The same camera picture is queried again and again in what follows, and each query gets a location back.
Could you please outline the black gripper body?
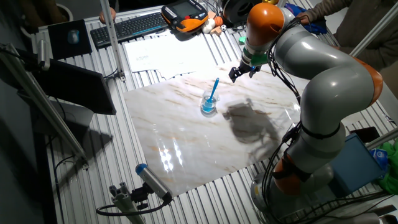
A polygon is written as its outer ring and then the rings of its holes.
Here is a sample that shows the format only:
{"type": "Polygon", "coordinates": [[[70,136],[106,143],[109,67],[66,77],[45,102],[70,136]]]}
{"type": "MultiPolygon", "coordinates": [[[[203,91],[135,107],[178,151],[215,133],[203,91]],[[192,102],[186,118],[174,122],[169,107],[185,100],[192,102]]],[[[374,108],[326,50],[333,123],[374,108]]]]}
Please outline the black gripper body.
{"type": "Polygon", "coordinates": [[[254,70],[255,70],[255,67],[247,65],[243,61],[240,62],[239,67],[238,67],[238,71],[240,73],[249,73],[249,72],[252,72],[254,70]]]}

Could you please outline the bare hand on blue bag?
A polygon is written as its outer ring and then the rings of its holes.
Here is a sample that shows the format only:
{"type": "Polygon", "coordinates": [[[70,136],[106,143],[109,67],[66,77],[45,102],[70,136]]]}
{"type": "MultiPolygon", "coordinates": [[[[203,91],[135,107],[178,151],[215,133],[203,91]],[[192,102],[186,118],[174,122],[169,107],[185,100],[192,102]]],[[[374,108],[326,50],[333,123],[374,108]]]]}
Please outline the bare hand on blue bag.
{"type": "Polygon", "coordinates": [[[300,22],[303,26],[309,25],[311,22],[310,16],[306,12],[300,12],[296,15],[296,17],[300,19],[300,22]]]}

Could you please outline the bare hand at keyboard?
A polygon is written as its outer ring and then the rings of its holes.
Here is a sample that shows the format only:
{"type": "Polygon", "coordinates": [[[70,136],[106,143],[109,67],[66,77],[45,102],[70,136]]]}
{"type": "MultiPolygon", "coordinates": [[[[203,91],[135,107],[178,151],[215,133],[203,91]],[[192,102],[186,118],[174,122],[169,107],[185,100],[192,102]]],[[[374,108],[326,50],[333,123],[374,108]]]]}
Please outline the bare hand at keyboard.
{"type": "MultiPolygon", "coordinates": [[[[109,9],[110,9],[110,12],[111,12],[111,15],[112,15],[112,19],[115,20],[115,18],[116,18],[116,11],[115,11],[112,7],[109,8],[109,9]]],[[[101,11],[100,14],[99,14],[99,20],[100,20],[100,22],[101,22],[102,24],[105,24],[105,23],[106,23],[103,11],[101,11]]]]}

